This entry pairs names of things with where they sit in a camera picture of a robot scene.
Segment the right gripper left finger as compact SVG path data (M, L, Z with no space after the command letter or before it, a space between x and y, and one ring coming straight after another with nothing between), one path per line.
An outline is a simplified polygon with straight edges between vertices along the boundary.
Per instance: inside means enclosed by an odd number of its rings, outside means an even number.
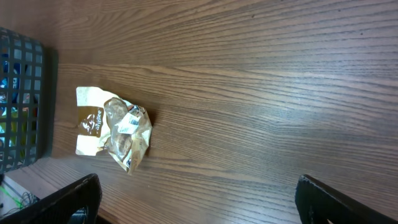
M55 193L1 219L1 223L96 223L102 190L88 174Z

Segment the beige brown cookie bag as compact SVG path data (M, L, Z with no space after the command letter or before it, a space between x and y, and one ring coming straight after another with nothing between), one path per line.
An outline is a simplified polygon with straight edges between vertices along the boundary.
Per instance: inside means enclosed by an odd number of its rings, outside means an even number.
M76 88L78 136L75 154L107 152L131 175L149 148L152 123L145 108L95 86Z

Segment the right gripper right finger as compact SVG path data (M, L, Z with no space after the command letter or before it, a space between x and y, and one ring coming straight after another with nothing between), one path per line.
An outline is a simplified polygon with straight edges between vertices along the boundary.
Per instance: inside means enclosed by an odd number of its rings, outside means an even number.
M397 224L353 198L305 174L299 177L295 204L302 223Z

